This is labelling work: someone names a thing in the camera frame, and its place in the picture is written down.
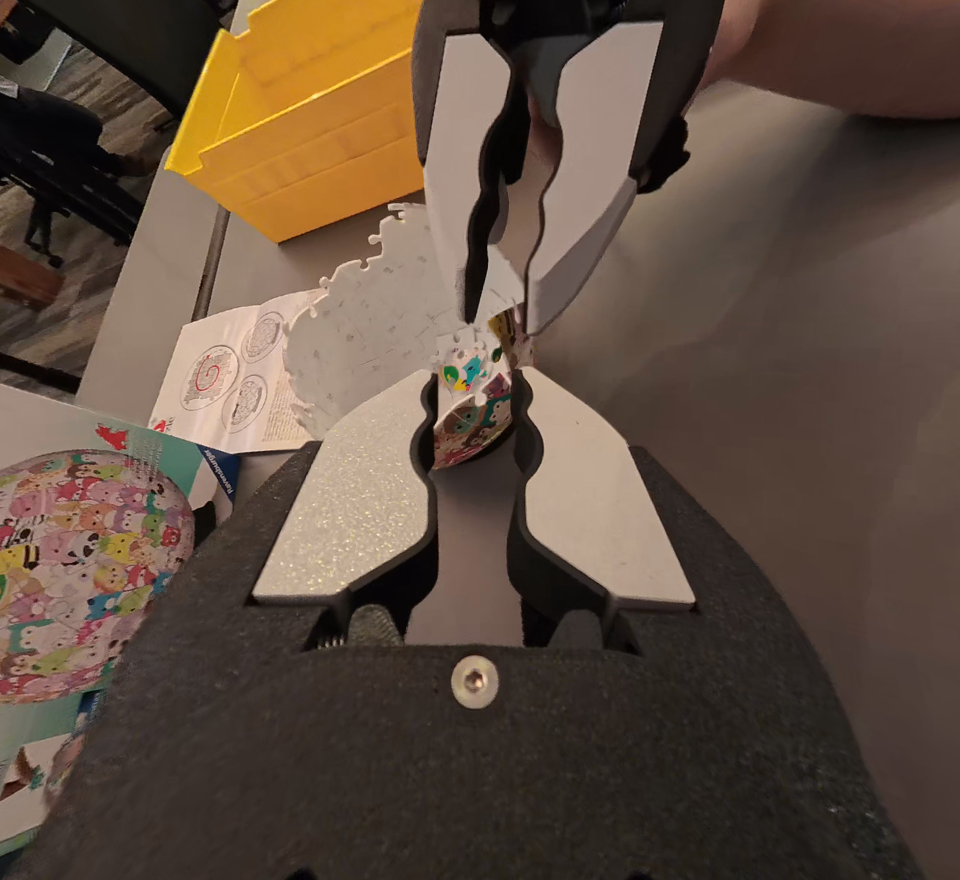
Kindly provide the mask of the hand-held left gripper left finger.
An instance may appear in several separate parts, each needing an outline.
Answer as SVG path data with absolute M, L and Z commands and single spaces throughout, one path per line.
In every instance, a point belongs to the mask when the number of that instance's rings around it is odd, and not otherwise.
M 435 462 L 438 384 L 413 372 L 344 415 L 320 444 L 253 587 L 262 605 L 411 610 L 437 578 Z

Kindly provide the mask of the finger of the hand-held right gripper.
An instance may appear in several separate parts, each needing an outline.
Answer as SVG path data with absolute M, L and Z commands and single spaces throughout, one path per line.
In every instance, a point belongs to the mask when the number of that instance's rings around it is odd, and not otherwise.
M 527 96 L 509 58 L 482 34 L 445 39 L 424 166 L 440 275 L 463 324 L 479 321 L 509 215 L 508 187 L 522 173 Z
M 663 28 L 661 21 L 618 23 L 559 73 L 562 149 L 526 267 L 527 335 L 543 333 L 570 306 L 637 196 L 630 167 Z

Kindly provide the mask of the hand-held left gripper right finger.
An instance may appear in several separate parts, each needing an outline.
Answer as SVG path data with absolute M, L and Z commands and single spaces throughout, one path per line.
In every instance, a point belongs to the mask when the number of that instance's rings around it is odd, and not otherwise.
M 685 575 L 626 440 L 535 368 L 513 376 L 511 583 L 535 611 L 689 611 Z

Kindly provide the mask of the yellow plastic bin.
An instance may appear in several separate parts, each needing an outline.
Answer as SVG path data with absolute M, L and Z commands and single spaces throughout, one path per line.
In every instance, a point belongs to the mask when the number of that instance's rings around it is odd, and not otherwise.
M 411 51 L 423 0 L 266 0 L 222 30 L 165 168 L 281 243 L 424 185 Z

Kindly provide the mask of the white half puzzle ball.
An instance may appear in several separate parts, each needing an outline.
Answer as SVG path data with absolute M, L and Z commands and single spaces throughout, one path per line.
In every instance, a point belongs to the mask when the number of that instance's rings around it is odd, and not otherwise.
M 437 375 L 435 466 L 461 465 L 503 442 L 512 427 L 513 371 L 533 361 L 522 332 L 522 282 L 496 248 L 479 321 L 463 324 L 444 287 L 426 206 L 392 203 L 366 261 L 340 265 L 319 297 L 292 322 L 284 366 L 298 418 L 320 441 L 344 415 L 418 370 Z M 439 381 L 439 353 L 451 340 L 497 340 L 499 372 L 476 394 L 453 396 Z

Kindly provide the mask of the person's right forearm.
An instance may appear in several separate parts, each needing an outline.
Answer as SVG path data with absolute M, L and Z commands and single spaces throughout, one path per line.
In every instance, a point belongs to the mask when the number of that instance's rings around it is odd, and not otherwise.
M 725 0 L 697 91 L 730 81 L 846 113 L 959 116 L 959 0 Z

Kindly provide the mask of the colourful puzzle box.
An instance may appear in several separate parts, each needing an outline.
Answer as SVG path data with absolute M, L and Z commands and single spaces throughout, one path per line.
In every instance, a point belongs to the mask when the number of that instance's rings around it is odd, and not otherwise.
M 2 442 L 2 858 L 36 837 L 126 647 L 229 517 L 239 468 L 98 418 L 45 446 Z

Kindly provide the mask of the white instruction leaflet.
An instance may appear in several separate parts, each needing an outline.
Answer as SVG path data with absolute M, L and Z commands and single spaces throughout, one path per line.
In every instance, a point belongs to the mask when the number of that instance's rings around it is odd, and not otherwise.
M 292 322 L 319 294 L 296 292 L 186 324 L 149 428 L 233 455 L 293 451 L 310 441 L 284 349 Z

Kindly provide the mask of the dark furniture panel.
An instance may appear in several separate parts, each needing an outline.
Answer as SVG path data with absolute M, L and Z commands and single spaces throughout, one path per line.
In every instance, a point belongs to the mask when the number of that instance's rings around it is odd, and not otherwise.
M 222 29 L 217 0 L 18 0 L 182 117 Z

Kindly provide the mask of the black office chair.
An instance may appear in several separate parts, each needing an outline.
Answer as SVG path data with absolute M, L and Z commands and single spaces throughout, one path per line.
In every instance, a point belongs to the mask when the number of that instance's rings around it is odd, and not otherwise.
M 1 149 L 2 183 L 32 199 L 24 235 L 28 248 L 54 269 L 64 260 L 51 248 L 54 215 L 77 216 L 108 235 L 116 246 L 131 244 L 144 203 L 115 178 L 87 164 L 11 143 Z

